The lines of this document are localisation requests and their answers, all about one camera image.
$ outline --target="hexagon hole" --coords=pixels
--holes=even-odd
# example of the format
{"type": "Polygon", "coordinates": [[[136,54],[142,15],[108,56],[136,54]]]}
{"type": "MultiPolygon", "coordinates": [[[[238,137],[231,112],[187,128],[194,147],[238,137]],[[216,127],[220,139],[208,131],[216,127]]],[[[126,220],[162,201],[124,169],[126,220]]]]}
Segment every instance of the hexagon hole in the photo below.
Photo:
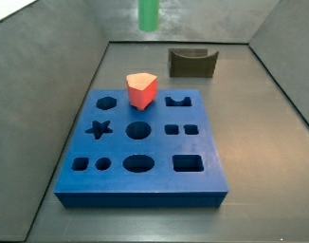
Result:
{"type": "Polygon", "coordinates": [[[108,96],[98,100],[96,107],[102,110],[110,110],[116,107],[116,103],[116,98],[108,96]]]}

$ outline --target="green cylinder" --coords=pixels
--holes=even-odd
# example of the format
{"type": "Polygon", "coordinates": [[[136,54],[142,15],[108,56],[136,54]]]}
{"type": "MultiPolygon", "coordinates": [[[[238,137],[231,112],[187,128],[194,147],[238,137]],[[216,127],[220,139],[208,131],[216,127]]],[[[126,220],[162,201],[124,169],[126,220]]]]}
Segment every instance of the green cylinder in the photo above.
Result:
{"type": "Polygon", "coordinates": [[[140,30],[155,31],[159,27],[160,0],[140,0],[140,30]]]}

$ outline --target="gray wall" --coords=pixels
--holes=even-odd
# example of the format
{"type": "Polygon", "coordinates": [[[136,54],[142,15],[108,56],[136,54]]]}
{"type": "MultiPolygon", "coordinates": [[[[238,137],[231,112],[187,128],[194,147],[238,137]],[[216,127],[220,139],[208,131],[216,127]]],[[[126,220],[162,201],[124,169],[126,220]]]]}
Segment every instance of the gray wall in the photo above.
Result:
{"type": "Polygon", "coordinates": [[[279,0],[162,0],[160,27],[139,30],[138,0],[90,0],[111,41],[248,43],[279,0]]]}
{"type": "Polygon", "coordinates": [[[0,240],[27,236],[107,45],[86,1],[0,24],[0,240]]]}
{"type": "Polygon", "coordinates": [[[309,122],[309,0],[283,0],[250,45],[309,122]]]}

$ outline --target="cutout hole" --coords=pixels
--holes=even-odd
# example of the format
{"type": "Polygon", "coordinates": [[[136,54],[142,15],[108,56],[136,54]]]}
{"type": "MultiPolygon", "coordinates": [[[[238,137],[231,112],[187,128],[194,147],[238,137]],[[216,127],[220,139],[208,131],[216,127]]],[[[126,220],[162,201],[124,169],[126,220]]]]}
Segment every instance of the cutout hole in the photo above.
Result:
{"type": "Polygon", "coordinates": [[[188,135],[198,135],[199,134],[199,128],[196,125],[184,125],[186,134],[188,135]]]}
{"type": "Polygon", "coordinates": [[[90,166],[90,159],[88,158],[76,158],[72,163],[71,169],[74,171],[86,171],[90,166]]]}
{"type": "Polygon", "coordinates": [[[123,166],[128,171],[142,173],[154,168],[155,160],[147,155],[134,155],[124,160],[123,166]]]}
{"type": "Polygon", "coordinates": [[[166,132],[170,135],[180,134],[179,125],[175,125],[175,124],[166,125],[166,132]]]}
{"type": "Polygon", "coordinates": [[[102,158],[96,162],[96,168],[99,171],[106,171],[111,167],[111,160],[108,158],[102,158]]]}
{"type": "Polygon", "coordinates": [[[200,155],[179,155],[172,157],[176,172],[202,172],[204,170],[200,155]]]}
{"type": "Polygon", "coordinates": [[[107,133],[114,133],[114,130],[110,128],[111,121],[94,121],[92,128],[86,131],[86,133],[94,134],[95,139],[99,140],[102,136],[107,133]]]}
{"type": "Polygon", "coordinates": [[[191,97],[186,97],[183,101],[178,102],[171,97],[166,97],[167,106],[192,106],[191,97]]]}
{"type": "Polygon", "coordinates": [[[98,100],[96,107],[102,110],[110,110],[116,107],[116,99],[114,97],[104,97],[98,100]]]}
{"type": "Polygon", "coordinates": [[[135,121],[127,126],[126,132],[132,140],[143,140],[151,134],[151,126],[144,121],[135,121]]]}

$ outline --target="gray floor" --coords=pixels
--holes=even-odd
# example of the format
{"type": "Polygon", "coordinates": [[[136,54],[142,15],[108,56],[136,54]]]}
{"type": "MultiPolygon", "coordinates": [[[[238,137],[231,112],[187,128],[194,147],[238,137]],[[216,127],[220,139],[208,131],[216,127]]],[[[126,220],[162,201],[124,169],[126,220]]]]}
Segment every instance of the gray floor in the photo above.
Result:
{"type": "Polygon", "coordinates": [[[66,209],[55,178],[29,240],[309,241],[309,129],[248,46],[111,44],[92,88],[150,72],[200,89],[231,193],[219,209],[66,209]],[[168,76],[168,49],[220,51],[214,79],[168,76]]]}

